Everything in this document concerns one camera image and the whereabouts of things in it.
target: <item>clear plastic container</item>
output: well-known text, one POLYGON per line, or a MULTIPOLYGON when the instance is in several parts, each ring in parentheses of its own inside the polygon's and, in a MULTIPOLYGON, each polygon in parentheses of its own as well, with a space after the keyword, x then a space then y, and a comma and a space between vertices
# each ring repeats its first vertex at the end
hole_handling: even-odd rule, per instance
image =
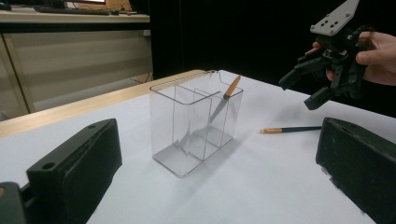
POLYGON ((243 90, 224 99, 229 87, 218 71, 152 86, 152 158, 183 177, 230 142, 243 90))

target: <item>human hand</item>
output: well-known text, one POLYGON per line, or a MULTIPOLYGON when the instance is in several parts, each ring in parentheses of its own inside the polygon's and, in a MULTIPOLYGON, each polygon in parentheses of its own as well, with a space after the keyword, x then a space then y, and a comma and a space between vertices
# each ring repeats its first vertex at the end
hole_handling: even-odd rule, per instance
MULTIPOLYGON (((362 32, 359 41, 368 43, 367 50, 356 55, 357 63, 367 65, 363 79, 396 86, 396 36, 379 32, 362 32)), ((320 44, 314 42, 313 48, 307 53, 320 48, 320 44)), ((333 71, 326 69, 326 76, 332 80, 333 71)))

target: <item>white table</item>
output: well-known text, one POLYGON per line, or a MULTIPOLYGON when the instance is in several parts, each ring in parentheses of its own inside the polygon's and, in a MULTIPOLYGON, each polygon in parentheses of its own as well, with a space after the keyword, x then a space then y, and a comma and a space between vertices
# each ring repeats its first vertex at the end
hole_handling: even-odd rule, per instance
MULTIPOLYGON (((231 82, 234 74, 226 77, 231 82)), ((34 162, 85 126, 115 118, 123 165, 89 223, 374 223, 316 164, 320 131, 259 130, 321 125, 331 117, 395 143, 396 119, 335 102, 310 111, 308 95, 247 77, 238 87, 244 95, 234 140, 185 178, 151 158, 149 95, 143 94, 0 138, 0 182, 23 186, 34 162)))

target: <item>transparent divider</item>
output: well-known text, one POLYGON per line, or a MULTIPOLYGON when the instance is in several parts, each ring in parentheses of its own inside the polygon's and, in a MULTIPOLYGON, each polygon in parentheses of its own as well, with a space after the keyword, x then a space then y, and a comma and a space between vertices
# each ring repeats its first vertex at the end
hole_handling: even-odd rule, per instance
POLYGON ((183 177, 233 139, 243 90, 209 71, 150 88, 152 158, 183 177))

